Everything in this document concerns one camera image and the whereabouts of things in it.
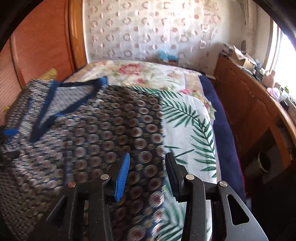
metal screw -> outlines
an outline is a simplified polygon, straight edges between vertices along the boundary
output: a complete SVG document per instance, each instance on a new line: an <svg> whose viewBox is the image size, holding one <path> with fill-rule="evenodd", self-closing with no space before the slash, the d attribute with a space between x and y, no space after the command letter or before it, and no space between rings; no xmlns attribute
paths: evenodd
<svg viewBox="0 0 296 241"><path fill-rule="evenodd" d="M219 184L220 184L220 186L221 187L227 187L227 182L225 182L225 181L221 181L221 182L219 182Z"/></svg>
<svg viewBox="0 0 296 241"><path fill-rule="evenodd" d="M192 174L187 174L186 175L186 179L193 180L194 179L194 176Z"/></svg>
<svg viewBox="0 0 296 241"><path fill-rule="evenodd" d="M74 181L71 181L68 183L68 187L70 187L70 188L73 188L75 186L76 186L76 182L74 182Z"/></svg>
<svg viewBox="0 0 296 241"><path fill-rule="evenodd" d="M102 180L107 180L109 178L109 175L108 174L103 174L102 176L101 176L101 179Z"/></svg>

navy blue blanket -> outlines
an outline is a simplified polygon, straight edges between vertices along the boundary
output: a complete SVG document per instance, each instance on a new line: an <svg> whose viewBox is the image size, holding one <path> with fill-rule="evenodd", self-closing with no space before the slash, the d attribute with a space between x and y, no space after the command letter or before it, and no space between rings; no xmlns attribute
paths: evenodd
<svg viewBox="0 0 296 241"><path fill-rule="evenodd" d="M222 104L209 79L202 75L200 82L203 87L205 97L211 101L215 112L213 129L215 133L216 146L221 169L221 178L235 190L239 197L245 202L244 179L237 156L233 135L226 119Z"/></svg>

white sheet with green leaves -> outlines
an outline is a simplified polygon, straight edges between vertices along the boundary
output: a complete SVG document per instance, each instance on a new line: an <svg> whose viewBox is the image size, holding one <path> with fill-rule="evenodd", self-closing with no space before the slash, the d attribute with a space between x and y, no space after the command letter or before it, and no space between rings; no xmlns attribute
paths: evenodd
<svg viewBox="0 0 296 241"><path fill-rule="evenodd" d="M182 93L131 87L162 97L164 145L178 164L201 180L217 183L213 130L209 113L197 98ZM162 241L181 239L186 203L172 196L168 178L165 185L165 212L159 236ZM207 240L212 234L211 206L207 202Z"/></svg>

wooden dresser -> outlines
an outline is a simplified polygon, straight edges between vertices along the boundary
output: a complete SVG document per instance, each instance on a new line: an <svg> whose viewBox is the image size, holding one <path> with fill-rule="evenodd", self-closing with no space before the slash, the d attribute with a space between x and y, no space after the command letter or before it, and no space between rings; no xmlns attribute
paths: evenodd
<svg viewBox="0 0 296 241"><path fill-rule="evenodd" d="M277 145L283 168L296 160L296 128L266 87L230 60L219 56L215 90L223 104L244 169L259 151Z"/></svg>

trash can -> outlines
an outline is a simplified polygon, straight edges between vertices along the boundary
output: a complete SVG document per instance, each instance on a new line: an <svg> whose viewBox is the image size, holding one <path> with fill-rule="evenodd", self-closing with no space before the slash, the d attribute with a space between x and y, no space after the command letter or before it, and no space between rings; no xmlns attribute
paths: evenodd
<svg viewBox="0 0 296 241"><path fill-rule="evenodd" d="M270 171L271 161L265 152L259 152L258 157L254 159L245 169L244 175L247 178L259 177Z"/></svg>

